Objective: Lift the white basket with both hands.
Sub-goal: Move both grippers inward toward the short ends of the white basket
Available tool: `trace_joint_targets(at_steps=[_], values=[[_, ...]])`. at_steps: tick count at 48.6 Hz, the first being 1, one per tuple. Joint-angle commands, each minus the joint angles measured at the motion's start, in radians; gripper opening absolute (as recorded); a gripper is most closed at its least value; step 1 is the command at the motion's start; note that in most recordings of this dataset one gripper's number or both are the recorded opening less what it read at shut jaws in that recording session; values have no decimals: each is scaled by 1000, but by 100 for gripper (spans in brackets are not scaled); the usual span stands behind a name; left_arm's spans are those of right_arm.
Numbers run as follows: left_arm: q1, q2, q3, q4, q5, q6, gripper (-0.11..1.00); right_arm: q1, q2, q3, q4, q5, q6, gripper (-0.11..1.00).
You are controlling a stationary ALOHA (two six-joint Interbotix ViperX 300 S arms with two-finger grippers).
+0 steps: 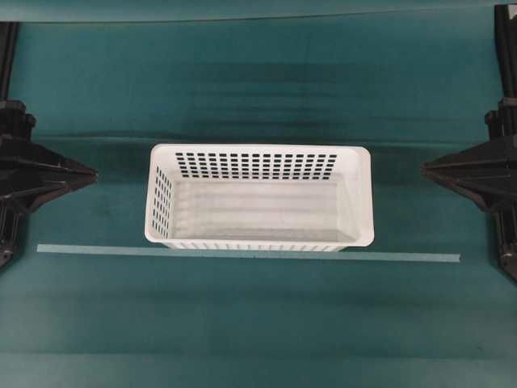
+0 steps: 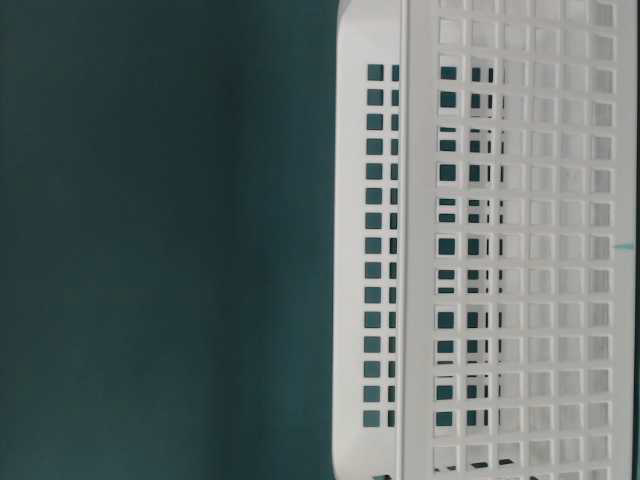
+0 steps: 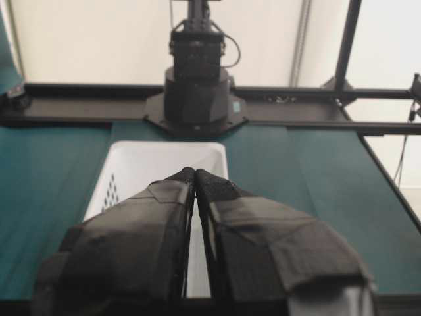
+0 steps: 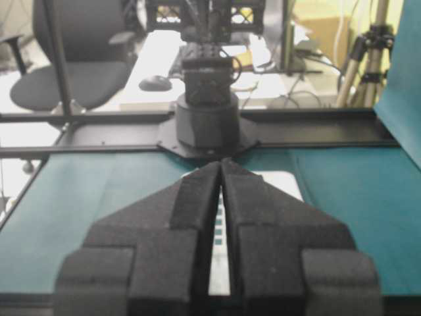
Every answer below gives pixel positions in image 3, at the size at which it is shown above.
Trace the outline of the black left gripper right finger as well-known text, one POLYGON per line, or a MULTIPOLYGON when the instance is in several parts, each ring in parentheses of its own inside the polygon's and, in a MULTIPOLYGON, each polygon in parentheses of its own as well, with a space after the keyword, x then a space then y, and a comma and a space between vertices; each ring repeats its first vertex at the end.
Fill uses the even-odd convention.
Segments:
POLYGON ((304 211, 199 169, 210 289, 238 315, 375 315, 374 280, 342 235, 304 211))

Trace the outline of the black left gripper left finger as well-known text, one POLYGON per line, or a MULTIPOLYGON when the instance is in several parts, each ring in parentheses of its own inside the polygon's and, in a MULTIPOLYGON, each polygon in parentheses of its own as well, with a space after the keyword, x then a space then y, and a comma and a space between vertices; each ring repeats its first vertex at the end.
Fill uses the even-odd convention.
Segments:
POLYGON ((33 315, 158 315, 186 281, 195 171, 186 167, 80 224, 39 268, 33 315))

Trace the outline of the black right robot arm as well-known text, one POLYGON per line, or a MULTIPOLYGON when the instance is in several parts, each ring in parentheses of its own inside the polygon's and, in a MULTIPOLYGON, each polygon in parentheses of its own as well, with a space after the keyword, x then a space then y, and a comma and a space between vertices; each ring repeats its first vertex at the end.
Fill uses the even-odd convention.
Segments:
POLYGON ((224 33, 212 29, 208 1, 189 1, 170 32, 173 66, 165 73, 164 115, 176 124, 210 124, 228 116, 230 87, 222 68, 224 33))

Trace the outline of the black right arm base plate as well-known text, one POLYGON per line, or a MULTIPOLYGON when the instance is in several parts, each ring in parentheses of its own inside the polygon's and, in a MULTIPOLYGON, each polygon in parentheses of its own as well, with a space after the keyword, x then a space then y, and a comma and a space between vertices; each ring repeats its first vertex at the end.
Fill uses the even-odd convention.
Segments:
POLYGON ((164 94, 160 93, 147 99, 144 119, 174 136, 209 138, 223 135, 248 122, 248 108, 245 100, 231 95, 226 118, 210 123, 171 122, 165 118, 164 94))

